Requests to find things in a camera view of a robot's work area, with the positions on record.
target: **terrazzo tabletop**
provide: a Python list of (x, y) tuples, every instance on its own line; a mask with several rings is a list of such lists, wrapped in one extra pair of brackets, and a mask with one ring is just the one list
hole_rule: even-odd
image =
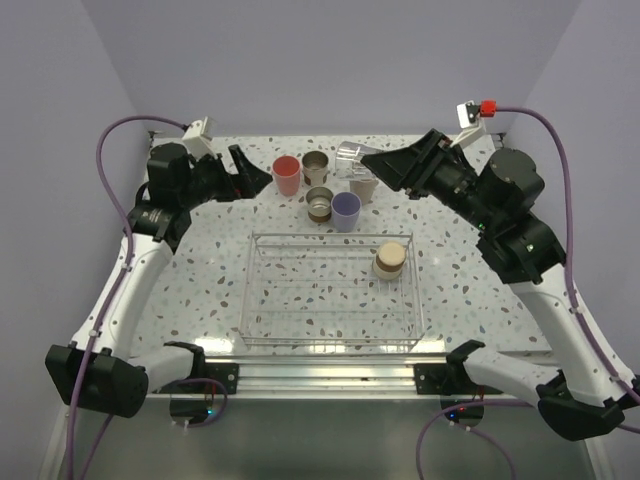
[[(214, 145), (231, 172), (235, 167), (227, 146), (233, 144), (239, 144), (254, 164), (267, 171), (281, 155), (301, 159), (311, 150), (325, 152), (332, 169), (335, 149), (344, 140), (390, 150), (418, 138), (217, 137)], [(479, 171), (494, 151), (491, 137), (485, 136), (465, 153)], [(334, 193), (349, 189), (348, 182), (336, 178), (335, 173), (329, 174), (326, 186)], [(331, 222), (316, 224), (307, 217), (304, 195), (308, 189), (301, 182), (296, 195), (285, 197), (272, 183), (255, 200), (209, 203), (192, 212), (193, 224), (160, 275), (140, 319), (132, 355), (151, 352), (170, 340), (199, 344), (208, 355), (345, 353), (337, 348), (248, 348), (239, 332), (251, 232), (319, 235), (334, 231)], [(529, 312), (482, 261), (475, 247), (476, 231), (437, 200), (409, 200), (404, 193), (380, 185), (372, 202), (363, 206), (357, 232), (414, 235), (424, 335), (411, 352), (447, 352), (469, 339), (503, 352), (550, 350)], [(382, 328), (373, 323), (369, 327), (372, 334)], [(358, 353), (381, 352), (365, 348)]]

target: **wire basket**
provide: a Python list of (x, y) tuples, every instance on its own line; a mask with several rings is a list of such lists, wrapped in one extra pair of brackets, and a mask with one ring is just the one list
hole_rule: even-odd
[[(407, 261), (386, 281), (372, 262), (390, 240), (407, 248)], [(310, 352), (413, 347), (424, 334), (413, 236), (252, 234), (240, 334), (247, 346)]]

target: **clear plastic cup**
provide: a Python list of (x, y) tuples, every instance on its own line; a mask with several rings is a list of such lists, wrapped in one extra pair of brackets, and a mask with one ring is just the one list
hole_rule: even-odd
[(331, 219), (339, 232), (351, 232), (358, 223), (362, 202), (351, 192), (337, 194), (331, 200)]
[(366, 180), (375, 178), (367, 167), (360, 163), (362, 157), (382, 150), (355, 142), (342, 142), (336, 151), (336, 177), (342, 180)]
[(286, 155), (277, 158), (271, 167), (273, 179), (282, 195), (290, 197), (300, 188), (300, 162), (296, 157)]

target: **stainless steel cup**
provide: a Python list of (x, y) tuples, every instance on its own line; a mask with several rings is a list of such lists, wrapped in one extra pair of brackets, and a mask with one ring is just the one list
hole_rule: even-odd
[(331, 218), (333, 192), (326, 187), (313, 187), (307, 192), (309, 218), (316, 223), (324, 223)]
[(305, 153), (302, 157), (304, 183), (312, 187), (324, 185), (329, 173), (329, 157), (317, 150)]

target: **lavender wall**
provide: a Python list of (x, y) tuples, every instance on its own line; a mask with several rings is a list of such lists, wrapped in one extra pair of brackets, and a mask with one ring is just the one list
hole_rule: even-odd
[[(584, 0), (526, 102), (549, 117), (569, 155), (577, 283), (605, 335), (638, 373), (639, 18), (637, 0)], [(561, 231), (562, 179), (551, 141), (527, 118), (515, 121), (507, 139), (538, 163), (547, 189), (536, 211)], [(631, 418), (640, 425), (640, 415)], [(617, 478), (637, 477), (640, 438), (620, 432), (606, 441)]]
[(83, 2), (138, 110), (321, 134), (456, 131), (458, 103), (522, 104), (580, 0)]
[[(0, 61), (0, 477), (33, 479), (60, 406), (45, 354), (84, 320), (119, 243), (95, 143), (134, 109), (77, 0), (5, 2)], [(139, 126), (106, 149), (125, 200), (144, 146)]]

